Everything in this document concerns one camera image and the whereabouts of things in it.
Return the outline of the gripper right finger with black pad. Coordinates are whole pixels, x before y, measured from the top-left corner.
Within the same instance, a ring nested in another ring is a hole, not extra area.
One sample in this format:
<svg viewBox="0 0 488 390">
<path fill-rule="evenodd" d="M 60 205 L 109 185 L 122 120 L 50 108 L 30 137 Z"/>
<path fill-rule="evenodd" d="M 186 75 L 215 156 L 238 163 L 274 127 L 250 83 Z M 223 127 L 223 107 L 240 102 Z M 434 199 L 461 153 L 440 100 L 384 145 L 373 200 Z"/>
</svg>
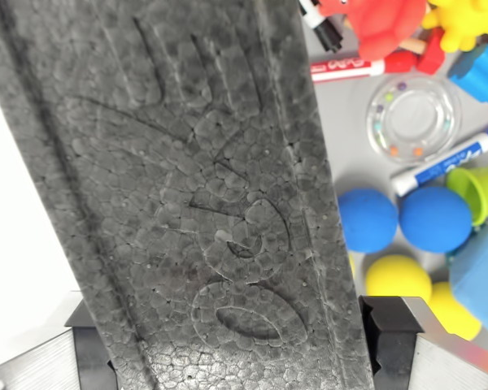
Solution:
<svg viewBox="0 0 488 390">
<path fill-rule="evenodd" d="M 488 351 L 419 297 L 359 297 L 376 389 L 488 389 Z"/>
</svg>

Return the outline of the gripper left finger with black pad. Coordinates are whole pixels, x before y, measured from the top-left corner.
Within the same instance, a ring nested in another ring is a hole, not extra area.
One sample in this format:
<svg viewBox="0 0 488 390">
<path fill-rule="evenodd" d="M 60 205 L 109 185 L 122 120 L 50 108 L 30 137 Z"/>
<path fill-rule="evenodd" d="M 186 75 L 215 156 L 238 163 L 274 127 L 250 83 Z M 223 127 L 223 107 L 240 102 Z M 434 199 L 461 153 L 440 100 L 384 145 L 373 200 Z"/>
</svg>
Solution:
<svg viewBox="0 0 488 390">
<path fill-rule="evenodd" d="M 0 389 L 117 389 L 118 376 L 83 300 L 0 362 Z"/>
</svg>

